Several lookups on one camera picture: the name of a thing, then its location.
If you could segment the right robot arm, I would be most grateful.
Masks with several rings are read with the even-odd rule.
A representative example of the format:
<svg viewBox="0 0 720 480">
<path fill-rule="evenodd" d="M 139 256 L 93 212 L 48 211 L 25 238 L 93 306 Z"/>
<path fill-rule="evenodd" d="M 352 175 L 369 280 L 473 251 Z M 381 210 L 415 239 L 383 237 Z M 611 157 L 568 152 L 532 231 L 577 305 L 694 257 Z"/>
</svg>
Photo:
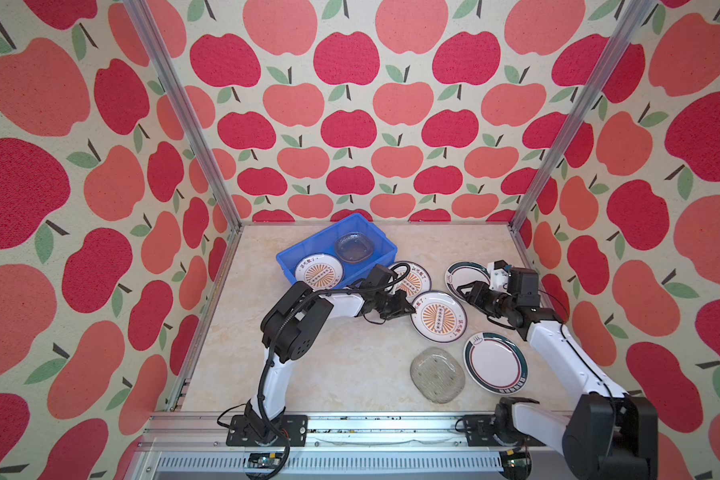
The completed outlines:
<svg viewBox="0 0 720 480">
<path fill-rule="evenodd" d="M 572 415 L 565 417 L 532 399 L 501 400 L 492 420 L 498 442 L 513 446 L 532 437 L 561 454 L 578 479 L 657 478 L 656 408 L 627 393 L 570 340 L 563 319 L 540 304 L 537 272 L 502 263 L 489 281 L 462 284 L 456 291 L 487 318 L 506 318 L 575 403 Z"/>
</svg>

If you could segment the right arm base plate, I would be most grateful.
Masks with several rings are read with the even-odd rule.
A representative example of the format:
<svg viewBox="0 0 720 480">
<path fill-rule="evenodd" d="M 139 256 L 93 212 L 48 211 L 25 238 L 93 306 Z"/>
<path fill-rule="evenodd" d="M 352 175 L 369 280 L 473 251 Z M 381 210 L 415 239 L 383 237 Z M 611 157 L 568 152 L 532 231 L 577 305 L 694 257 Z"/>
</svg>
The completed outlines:
<svg viewBox="0 0 720 480">
<path fill-rule="evenodd" d="M 465 436 L 470 447 L 544 447 L 542 442 L 519 433 L 496 415 L 464 415 L 456 421 L 454 428 Z"/>
</svg>

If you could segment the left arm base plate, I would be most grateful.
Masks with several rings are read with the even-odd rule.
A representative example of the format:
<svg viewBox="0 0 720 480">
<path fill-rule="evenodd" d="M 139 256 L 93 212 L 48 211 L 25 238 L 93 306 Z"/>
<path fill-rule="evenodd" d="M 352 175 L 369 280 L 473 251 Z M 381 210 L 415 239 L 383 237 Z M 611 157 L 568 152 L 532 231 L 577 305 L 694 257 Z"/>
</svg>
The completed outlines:
<svg viewBox="0 0 720 480">
<path fill-rule="evenodd" d="M 235 415 L 228 429 L 226 445 L 229 447 L 304 447 L 308 429 L 307 415 L 281 414 L 271 423 L 280 428 L 280 433 L 267 427 L 255 413 Z"/>
</svg>

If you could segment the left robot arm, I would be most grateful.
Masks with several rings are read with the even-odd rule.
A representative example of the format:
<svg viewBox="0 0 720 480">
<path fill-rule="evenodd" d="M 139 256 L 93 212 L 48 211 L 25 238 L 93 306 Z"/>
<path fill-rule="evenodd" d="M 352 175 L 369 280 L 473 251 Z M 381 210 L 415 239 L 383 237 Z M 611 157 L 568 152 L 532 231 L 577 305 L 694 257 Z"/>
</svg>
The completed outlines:
<svg viewBox="0 0 720 480">
<path fill-rule="evenodd" d="M 404 262 L 390 267 L 376 264 L 366 277 L 343 288 L 315 290 L 304 281 L 290 287 L 261 323 L 265 362 L 244 413 L 259 436 L 280 432 L 293 363 L 315 344 L 328 320 L 375 311 L 386 321 L 414 313 L 407 294 L 398 287 L 410 273 L 411 266 Z"/>
</svg>

